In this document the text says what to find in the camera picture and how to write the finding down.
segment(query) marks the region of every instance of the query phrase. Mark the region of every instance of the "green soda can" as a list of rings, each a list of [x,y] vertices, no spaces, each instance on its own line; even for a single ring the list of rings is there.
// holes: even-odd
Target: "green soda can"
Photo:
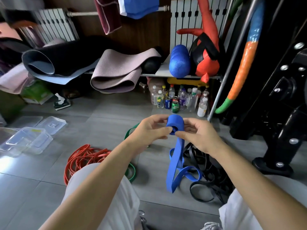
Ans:
[[[173,113],[178,113],[179,111],[179,102],[178,101],[173,101],[172,103],[172,112]]]

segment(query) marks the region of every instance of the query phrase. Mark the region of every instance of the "black yoga mat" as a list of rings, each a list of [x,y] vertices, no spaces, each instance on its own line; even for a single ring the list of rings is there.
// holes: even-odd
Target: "black yoga mat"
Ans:
[[[70,76],[100,58],[110,48],[110,41],[103,36],[89,36],[22,54],[22,62],[30,74],[45,76]]]

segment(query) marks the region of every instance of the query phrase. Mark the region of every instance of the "wooden wall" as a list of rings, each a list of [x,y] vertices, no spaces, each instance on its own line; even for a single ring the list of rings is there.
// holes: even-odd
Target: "wooden wall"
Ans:
[[[46,8],[69,8],[76,12],[96,11],[93,0],[44,0]],[[160,6],[171,0],[160,0]],[[121,16],[122,27],[107,35],[118,43],[121,52],[136,54],[149,48],[162,47],[165,57],[169,54],[170,11],[159,11],[135,20]],[[98,16],[72,17],[80,37],[104,35]]]

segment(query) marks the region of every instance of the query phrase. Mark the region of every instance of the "forearm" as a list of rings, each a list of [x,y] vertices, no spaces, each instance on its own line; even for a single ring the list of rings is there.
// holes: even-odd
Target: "forearm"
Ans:
[[[96,230],[136,149],[123,141],[56,209],[40,230]]]
[[[221,148],[216,159],[264,230],[306,229],[307,209],[246,159],[228,146]]]

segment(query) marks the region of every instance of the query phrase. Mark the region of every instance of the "red resistance band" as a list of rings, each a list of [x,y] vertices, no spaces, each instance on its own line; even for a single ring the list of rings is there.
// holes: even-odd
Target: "red resistance band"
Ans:
[[[84,166],[102,162],[111,150],[90,148],[89,144],[85,144],[78,148],[70,155],[64,171],[64,182],[67,185],[72,175]]]

